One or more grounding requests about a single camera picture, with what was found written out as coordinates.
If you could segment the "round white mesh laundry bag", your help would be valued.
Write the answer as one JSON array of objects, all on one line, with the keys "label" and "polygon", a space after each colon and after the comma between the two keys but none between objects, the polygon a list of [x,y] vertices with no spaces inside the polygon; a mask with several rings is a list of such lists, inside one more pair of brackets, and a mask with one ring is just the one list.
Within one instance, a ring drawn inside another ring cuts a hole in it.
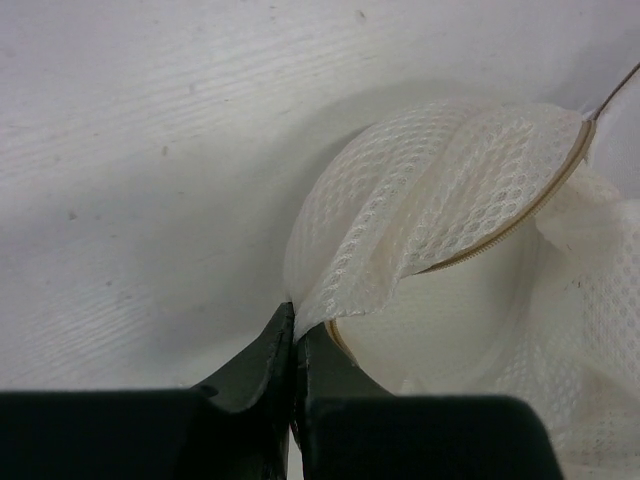
[{"label": "round white mesh laundry bag", "polygon": [[568,479],[639,475],[639,74],[590,115],[429,102],[353,139],[306,198],[284,284],[397,400],[533,408]]}]

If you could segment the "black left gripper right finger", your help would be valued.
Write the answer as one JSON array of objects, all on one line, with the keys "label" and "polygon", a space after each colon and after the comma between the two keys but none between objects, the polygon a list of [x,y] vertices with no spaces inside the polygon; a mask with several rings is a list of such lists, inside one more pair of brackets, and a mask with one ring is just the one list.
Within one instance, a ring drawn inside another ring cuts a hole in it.
[{"label": "black left gripper right finger", "polygon": [[324,325],[307,332],[296,351],[297,400],[392,397],[338,346]]}]

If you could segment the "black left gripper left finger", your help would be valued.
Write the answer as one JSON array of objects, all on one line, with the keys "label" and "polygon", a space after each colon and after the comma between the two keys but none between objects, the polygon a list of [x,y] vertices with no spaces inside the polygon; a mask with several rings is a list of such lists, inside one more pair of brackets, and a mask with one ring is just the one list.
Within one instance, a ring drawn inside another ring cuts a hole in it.
[{"label": "black left gripper left finger", "polygon": [[293,306],[282,303],[248,346],[192,389],[229,415],[253,409],[272,392],[282,393],[289,378],[293,330]]}]

